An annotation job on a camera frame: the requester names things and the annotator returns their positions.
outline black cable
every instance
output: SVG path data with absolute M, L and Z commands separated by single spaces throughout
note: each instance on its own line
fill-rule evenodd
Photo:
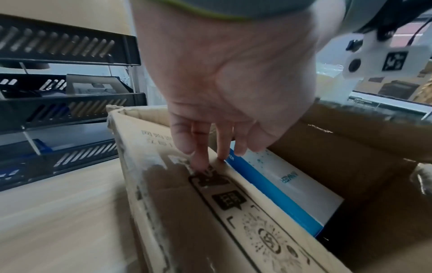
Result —
M 411 39 L 408 41 L 408 43 L 406 45 L 412 45 L 414 43 L 414 39 L 416 37 L 416 35 L 425 27 L 427 26 L 427 24 L 429 24 L 430 22 L 432 22 L 432 17 L 430 17 L 411 37 Z

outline slotted shelf tray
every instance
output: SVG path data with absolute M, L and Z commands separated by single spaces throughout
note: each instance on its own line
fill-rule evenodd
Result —
M 0 60 L 141 65 L 136 37 L 0 14 Z
M 0 191 L 118 157 L 114 139 L 0 161 Z
M 63 90 L 66 76 L 0 74 L 0 88 L 2 85 L 23 90 Z M 139 106 L 147 105 L 147 101 L 144 93 L 0 100 L 0 133 L 104 121 L 108 104 Z

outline wooden surface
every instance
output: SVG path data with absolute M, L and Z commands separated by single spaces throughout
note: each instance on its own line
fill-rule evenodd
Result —
M 0 272 L 138 273 L 119 160 L 0 192 Z

